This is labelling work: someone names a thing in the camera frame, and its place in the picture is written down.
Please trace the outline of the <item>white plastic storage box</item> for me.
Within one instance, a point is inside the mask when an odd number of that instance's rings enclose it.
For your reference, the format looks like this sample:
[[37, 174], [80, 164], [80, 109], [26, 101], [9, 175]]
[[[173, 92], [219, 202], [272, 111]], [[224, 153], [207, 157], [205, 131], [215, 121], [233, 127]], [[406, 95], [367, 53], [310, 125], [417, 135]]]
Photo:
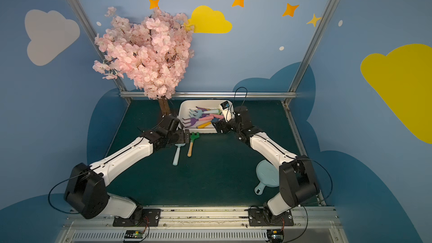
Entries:
[[191, 133], [217, 133], [214, 123], [225, 122], [228, 109], [233, 115], [234, 108], [228, 100], [188, 100], [181, 103], [178, 118]]

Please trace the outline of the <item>green rake wooden handle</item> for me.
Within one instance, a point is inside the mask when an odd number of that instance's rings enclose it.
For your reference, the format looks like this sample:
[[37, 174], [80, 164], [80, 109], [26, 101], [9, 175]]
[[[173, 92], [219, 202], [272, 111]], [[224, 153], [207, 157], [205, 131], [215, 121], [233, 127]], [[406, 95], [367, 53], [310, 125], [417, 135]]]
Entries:
[[188, 153], [187, 153], [188, 157], [192, 156], [192, 150], [193, 150], [194, 141], [196, 139], [198, 139], [199, 137], [200, 137], [199, 133], [191, 133], [190, 134], [190, 145], [189, 145], [189, 150], [188, 150]]

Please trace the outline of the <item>light blue hand fork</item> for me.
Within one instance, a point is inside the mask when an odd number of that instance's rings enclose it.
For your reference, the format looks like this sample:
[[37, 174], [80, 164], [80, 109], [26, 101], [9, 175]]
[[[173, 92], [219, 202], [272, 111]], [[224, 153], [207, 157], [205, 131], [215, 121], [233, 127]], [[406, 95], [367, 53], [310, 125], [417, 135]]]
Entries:
[[174, 165], [174, 166], [177, 166], [178, 165], [178, 162], [179, 162], [179, 158], [180, 158], [180, 151], [181, 151], [181, 148], [183, 147], [183, 146], [185, 146], [186, 144], [175, 144], [175, 146], [176, 146], [176, 152], [175, 152], [175, 155], [174, 155], [174, 159], [173, 159], [173, 163], [172, 163], [172, 165]]
[[209, 114], [219, 114], [221, 111], [219, 109], [211, 109], [211, 110], [190, 110], [189, 116], [190, 118], [201, 118], [205, 117]]

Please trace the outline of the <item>purple fork pink handle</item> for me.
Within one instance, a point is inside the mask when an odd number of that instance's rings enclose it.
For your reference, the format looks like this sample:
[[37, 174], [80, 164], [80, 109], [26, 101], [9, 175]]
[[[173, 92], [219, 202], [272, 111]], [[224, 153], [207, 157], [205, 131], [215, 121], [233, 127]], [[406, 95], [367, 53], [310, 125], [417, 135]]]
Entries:
[[196, 107], [198, 110], [201, 110], [203, 113], [206, 111], [209, 111], [209, 114], [220, 114], [221, 111], [218, 108], [202, 108], [202, 107]]

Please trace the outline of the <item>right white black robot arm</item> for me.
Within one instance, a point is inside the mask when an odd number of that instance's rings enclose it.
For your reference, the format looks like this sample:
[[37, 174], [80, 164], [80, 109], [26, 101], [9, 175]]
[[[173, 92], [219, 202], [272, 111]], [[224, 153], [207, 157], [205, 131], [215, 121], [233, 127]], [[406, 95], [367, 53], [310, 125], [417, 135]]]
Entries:
[[214, 124], [217, 132], [235, 132], [241, 142], [264, 156], [279, 173], [279, 193], [264, 204], [268, 218], [278, 217], [318, 195], [320, 187], [311, 159], [295, 155], [274, 142], [252, 123], [246, 106], [233, 108], [224, 101], [219, 108], [224, 119]]

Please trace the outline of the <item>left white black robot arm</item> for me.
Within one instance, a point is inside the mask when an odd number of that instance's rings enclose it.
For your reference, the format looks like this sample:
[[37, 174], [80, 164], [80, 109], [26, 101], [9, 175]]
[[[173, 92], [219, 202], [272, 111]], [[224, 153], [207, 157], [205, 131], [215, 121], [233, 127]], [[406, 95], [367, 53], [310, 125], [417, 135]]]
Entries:
[[153, 129], [142, 132], [130, 144], [90, 165], [76, 165], [70, 175], [64, 200], [85, 219], [114, 216], [135, 219], [140, 207], [131, 198], [108, 193], [117, 176], [152, 153], [175, 144], [190, 142], [189, 130], [171, 115], [163, 117]]

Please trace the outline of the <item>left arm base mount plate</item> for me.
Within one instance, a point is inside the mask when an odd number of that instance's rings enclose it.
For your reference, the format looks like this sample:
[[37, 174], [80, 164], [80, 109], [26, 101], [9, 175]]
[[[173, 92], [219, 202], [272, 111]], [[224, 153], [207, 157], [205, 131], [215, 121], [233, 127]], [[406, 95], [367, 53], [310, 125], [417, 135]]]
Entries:
[[138, 207], [129, 218], [115, 216], [113, 227], [157, 227], [162, 210]]

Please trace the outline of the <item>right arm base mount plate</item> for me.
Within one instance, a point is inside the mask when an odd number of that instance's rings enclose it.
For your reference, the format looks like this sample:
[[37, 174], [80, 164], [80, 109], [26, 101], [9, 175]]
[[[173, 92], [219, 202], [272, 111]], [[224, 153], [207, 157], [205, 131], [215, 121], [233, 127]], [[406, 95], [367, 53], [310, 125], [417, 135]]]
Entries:
[[258, 206], [251, 206], [247, 209], [249, 226], [293, 226], [294, 220], [290, 210], [285, 211], [277, 216], [273, 215], [271, 211], [266, 208]]

